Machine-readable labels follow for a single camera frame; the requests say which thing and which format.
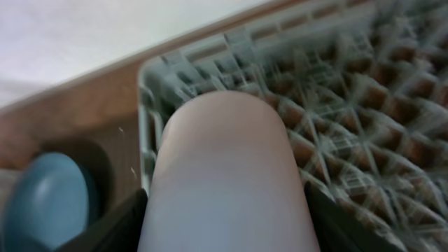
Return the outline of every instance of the plastic grid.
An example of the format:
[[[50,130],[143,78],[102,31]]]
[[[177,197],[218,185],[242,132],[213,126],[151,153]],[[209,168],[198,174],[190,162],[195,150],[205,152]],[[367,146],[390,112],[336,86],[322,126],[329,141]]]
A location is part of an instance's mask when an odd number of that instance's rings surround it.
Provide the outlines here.
[[[277,110],[302,180],[403,251],[443,251],[447,14],[443,1],[308,1],[152,59],[140,75],[143,186],[176,108],[240,90]]]

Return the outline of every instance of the white wall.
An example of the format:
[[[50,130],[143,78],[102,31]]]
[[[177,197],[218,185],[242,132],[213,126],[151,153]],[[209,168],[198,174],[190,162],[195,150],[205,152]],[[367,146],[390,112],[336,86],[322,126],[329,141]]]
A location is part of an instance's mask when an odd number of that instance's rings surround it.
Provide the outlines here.
[[[266,1],[0,1],[0,106]]]

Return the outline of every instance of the dish rack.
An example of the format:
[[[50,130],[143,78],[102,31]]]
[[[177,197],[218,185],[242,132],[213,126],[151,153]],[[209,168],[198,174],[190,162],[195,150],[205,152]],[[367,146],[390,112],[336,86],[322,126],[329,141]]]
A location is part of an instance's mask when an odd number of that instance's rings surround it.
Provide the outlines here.
[[[303,181],[402,251],[448,248],[448,5],[308,0],[149,60],[142,186],[163,125],[214,90],[281,116]]]

